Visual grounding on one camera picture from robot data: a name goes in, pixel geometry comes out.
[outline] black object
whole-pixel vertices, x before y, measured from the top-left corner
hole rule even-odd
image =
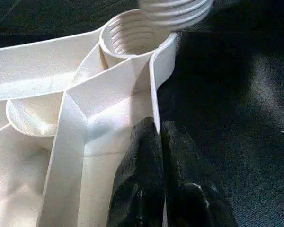
[[[133,127],[115,174],[108,227],[160,227],[164,207],[162,150],[153,118]]]
[[[186,129],[166,121],[161,136],[169,226],[236,227],[216,173]]]
[[[284,227],[284,32],[187,33],[158,102],[217,172],[238,226]]]

